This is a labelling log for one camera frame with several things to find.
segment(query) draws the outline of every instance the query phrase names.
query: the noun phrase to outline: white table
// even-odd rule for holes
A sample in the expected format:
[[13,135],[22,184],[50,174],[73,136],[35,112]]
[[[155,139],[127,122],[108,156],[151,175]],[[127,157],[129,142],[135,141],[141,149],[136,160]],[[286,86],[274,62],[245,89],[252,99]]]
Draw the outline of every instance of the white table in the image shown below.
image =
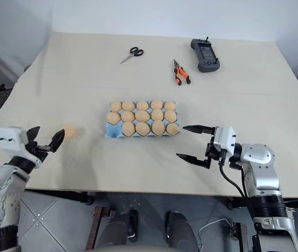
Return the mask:
[[[160,98],[177,102],[181,126],[231,125],[238,142],[270,146],[284,197],[298,197],[298,81],[276,44],[213,39],[221,67],[200,73],[190,41],[55,33],[0,110],[0,127],[39,125],[40,144],[68,123],[80,135],[50,154],[27,187],[239,195],[216,162],[207,170],[175,155],[204,158],[209,135],[182,130],[171,138],[104,138],[110,101]],[[145,54],[120,65],[133,46]],[[176,85],[173,59],[191,85]],[[0,150],[0,165],[8,160]],[[241,184],[239,172],[228,165],[225,171]]]

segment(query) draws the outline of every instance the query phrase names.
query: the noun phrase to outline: egg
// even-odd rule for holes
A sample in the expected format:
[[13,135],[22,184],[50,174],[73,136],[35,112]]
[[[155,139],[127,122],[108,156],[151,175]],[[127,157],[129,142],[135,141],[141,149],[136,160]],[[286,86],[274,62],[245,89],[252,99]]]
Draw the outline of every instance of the egg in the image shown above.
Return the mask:
[[177,120],[177,114],[173,110],[165,111],[164,117],[169,122],[175,122]]
[[170,134],[170,135],[177,135],[179,132],[179,126],[175,123],[170,123],[166,126],[166,131]]
[[152,109],[162,109],[162,107],[163,107],[163,103],[159,99],[153,100],[151,102]]
[[63,126],[63,129],[65,130],[65,139],[72,139],[77,136],[77,130],[74,125],[67,124]]
[[111,112],[118,112],[122,109],[122,104],[119,101],[112,101],[110,104],[110,111]]
[[155,135],[162,135],[165,131],[165,125],[162,121],[154,121],[152,124],[152,132]]
[[107,114],[107,122],[112,125],[116,125],[121,120],[121,117],[118,113],[111,112]]
[[138,110],[135,114],[136,120],[140,122],[147,122],[150,120],[150,115],[147,111]]
[[164,104],[164,108],[166,110],[175,110],[176,109],[176,104],[174,101],[167,101]]
[[156,120],[162,121],[164,119],[163,112],[160,109],[154,109],[151,112],[151,118],[153,119],[153,121],[156,121]]
[[135,104],[132,101],[124,101],[122,103],[122,108],[126,111],[132,111],[135,109]]
[[138,110],[147,110],[149,108],[149,105],[146,101],[139,101],[137,102],[136,108]]
[[131,123],[131,122],[125,122],[122,125],[122,133],[127,136],[130,137],[134,134],[135,132],[135,126]]
[[150,127],[145,122],[139,122],[136,124],[136,132],[142,137],[145,137],[150,132]]
[[123,122],[132,122],[135,119],[135,116],[130,111],[124,111],[121,114],[121,119]]

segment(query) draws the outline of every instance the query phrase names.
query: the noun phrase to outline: scissors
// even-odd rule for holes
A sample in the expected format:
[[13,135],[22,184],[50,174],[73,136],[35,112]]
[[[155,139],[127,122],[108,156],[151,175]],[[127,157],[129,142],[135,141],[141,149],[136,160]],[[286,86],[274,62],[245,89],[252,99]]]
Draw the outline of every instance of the scissors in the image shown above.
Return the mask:
[[130,59],[131,57],[135,56],[135,57],[138,57],[138,56],[141,56],[143,55],[144,51],[142,49],[139,49],[138,47],[132,47],[130,49],[130,55],[125,58],[120,64],[122,64],[124,61],[127,61],[128,59]]

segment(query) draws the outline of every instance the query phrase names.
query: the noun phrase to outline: blue egg carton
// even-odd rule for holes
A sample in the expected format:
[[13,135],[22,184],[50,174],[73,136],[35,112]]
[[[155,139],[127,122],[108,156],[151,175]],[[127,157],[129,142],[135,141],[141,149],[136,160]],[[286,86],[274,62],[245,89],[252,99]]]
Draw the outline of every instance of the blue egg carton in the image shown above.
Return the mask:
[[[146,101],[149,105],[149,108],[146,110],[150,115],[151,115],[151,112],[153,111],[152,108],[150,108],[150,105],[151,105],[151,101],[152,100],[148,100]],[[137,102],[138,101],[133,101],[133,103],[135,104],[135,109],[132,110],[132,112],[134,113],[134,115],[136,114],[136,112],[138,111],[138,109],[136,109],[136,105],[137,105]],[[163,108],[161,109],[161,111],[163,113],[165,113],[166,109],[164,109],[164,105],[165,105],[165,102],[164,100],[162,100],[162,103],[163,103]],[[178,110],[175,109],[174,110],[175,113],[177,114],[177,120],[176,122],[174,122],[175,124],[177,124],[178,126],[180,126],[180,122],[178,120]],[[119,114],[122,114],[124,112],[123,109],[121,109],[120,111],[118,111]],[[142,138],[146,138],[146,137],[161,137],[163,135],[165,136],[169,136],[169,137],[172,137],[172,135],[170,135],[167,131],[164,131],[164,133],[162,135],[155,135],[152,130],[151,130],[151,126],[153,124],[153,120],[150,118],[149,121],[146,122],[146,124],[148,124],[150,126],[150,132],[146,135],[146,136],[142,136],[140,134],[138,134],[137,132],[135,132],[132,136],[126,136],[122,133],[122,126],[123,126],[123,121],[119,121],[116,125],[112,125],[110,123],[106,123],[106,129],[107,129],[107,134],[105,134],[105,138],[132,138],[132,137],[142,137]],[[139,123],[139,121],[137,121],[136,119],[132,122],[135,126],[137,123]],[[169,124],[169,121],[167,121],[166,119],[163,120],[163,123],[165,125],[165,127]]]

